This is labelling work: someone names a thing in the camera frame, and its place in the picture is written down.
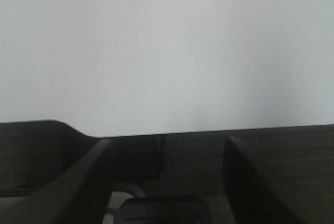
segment gray carpet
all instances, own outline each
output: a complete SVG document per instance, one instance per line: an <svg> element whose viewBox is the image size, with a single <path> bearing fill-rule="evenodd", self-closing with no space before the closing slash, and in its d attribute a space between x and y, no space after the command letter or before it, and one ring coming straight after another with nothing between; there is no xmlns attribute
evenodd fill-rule
<svg viewBox="0 0 334 224"><path fill-rule="evenodd" d="M143 184L147 195L198 194L210 206L213 223L234 223L221 173L227 136L243 138L304 187L334 198L334 126L168 134L164 171L159 180ZM0 194L57 176L61 143L57 129L17 131L0 125Z"/></svg>

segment white desk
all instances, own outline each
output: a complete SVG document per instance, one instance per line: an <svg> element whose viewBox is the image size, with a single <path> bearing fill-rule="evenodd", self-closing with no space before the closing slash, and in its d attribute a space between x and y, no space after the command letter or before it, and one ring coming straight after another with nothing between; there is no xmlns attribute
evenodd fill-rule
<svg viewBox="0 0 334 224"><path fill-rule="evenodd" d="M334 0L0 0L0 122L93 136L334 123Z"/></svg>

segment white surface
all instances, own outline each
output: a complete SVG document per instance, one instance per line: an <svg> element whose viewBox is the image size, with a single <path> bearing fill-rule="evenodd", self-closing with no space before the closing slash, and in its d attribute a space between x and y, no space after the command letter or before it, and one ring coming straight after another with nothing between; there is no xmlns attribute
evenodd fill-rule
<svg viewBox="0 0 334 224"><path fill-rule="evenodd" d="M334 0L0 0L0 122L334 123L333 18Z"/></svg>

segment floor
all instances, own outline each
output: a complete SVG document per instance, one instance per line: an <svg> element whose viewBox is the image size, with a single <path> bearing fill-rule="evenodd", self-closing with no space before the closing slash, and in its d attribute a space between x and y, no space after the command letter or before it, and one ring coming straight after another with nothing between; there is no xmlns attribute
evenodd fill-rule
<svg viewBox="0 0 334 224"><path fill-rule="evenodd" d="M197 194L213 223L234 223L222 184L227 136L243 138L268 162L300 185L334 198L334 126L168 134L164 171L143 184L147 195ZM0 195L45 184L61 170L58 131L20 132L0 126Z"/></svg>

